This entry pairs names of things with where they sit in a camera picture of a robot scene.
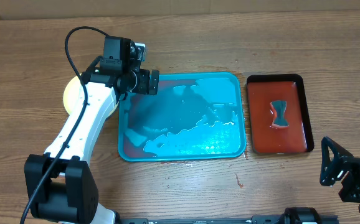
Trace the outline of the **yellow-green plate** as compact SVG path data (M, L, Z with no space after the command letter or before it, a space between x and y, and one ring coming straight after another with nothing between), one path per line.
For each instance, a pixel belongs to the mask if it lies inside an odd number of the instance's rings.
M69 81L64 90L63 103L70 117L78 118L85 96L87 96L86 109L82 121L106 120L117 108L115 90L103 83L89 82L85 85L85 94L77 77Z

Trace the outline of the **pink and green sponge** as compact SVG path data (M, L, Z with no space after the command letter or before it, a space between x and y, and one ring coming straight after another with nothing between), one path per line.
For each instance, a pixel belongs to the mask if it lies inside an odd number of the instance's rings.
M270 103L270 111L273 115L271 127L273 128L287 128L288 121L285 119L285 111L287 109L287 102L285 100L276 100Z

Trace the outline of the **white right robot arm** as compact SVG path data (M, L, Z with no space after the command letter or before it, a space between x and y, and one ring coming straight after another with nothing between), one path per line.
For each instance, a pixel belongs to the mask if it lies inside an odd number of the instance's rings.
M349 151L329 137L321 141L322 163L320 184L332 186L341 181L339 197L343 202L358 203L360 213L360 157L354 157ZM286 208L278 223L339 223L337 218L321 217L314 208Z

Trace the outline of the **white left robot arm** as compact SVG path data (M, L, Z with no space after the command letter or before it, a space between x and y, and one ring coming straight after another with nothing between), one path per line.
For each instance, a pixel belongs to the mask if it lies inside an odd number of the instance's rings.
M42 155L24 164L27 215L56 223L119 223L120 216L99 202L90 159L105 121L129 93L156 95L159 71L145 70L145 44L104 33L102 55L84 72L72 58L78 95L63 128Z

